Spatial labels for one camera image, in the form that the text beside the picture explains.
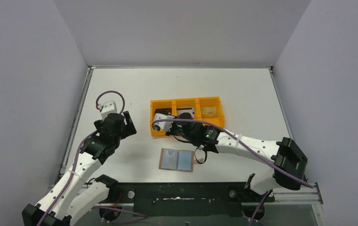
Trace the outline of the tan leather card holder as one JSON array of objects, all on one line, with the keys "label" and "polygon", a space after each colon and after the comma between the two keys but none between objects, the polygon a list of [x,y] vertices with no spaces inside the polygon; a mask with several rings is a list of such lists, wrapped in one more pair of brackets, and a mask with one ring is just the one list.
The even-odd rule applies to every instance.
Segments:
[{"label": "tan leather card holder", "polygon": [[159,160],[159,169],[193,172],[194,166],[203,162],[204,158],[197,159],[195,157],[195,151],[163,148]]}]

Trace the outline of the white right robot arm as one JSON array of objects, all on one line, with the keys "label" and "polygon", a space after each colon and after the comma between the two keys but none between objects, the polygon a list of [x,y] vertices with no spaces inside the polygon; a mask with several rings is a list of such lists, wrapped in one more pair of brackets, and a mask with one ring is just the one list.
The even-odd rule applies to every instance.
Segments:
[{"label": "white right robot arm", "polygon": [[168,136],[182,137],[204,153],[232,154],[268,165],[268,170],[249,176],[244,194],[250,201],[258,200],[274,188],[297,191],[301,186],[309,186],[305,178],[308,158],[289,137],[280,141],[245,137],[210,122],[195,120],[188,113],[178,117],[156,114],[153,128],[162,129]]}]

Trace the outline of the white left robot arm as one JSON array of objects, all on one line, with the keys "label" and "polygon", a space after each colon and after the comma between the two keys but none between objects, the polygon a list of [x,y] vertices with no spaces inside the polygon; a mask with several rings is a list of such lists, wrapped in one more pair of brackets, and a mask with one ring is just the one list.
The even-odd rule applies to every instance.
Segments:
[{"label": "white left robot arm", "polygon": [[79,191],[115,153],[121,140],[137,131],[128,111],[109,113],[94,125],[96,131],[80,142],[72,166],[37,204],[24,208],[25,226],[72,226],[96,204],[117,198],[118,181],[107,175],[97,177],[82,194]]}]

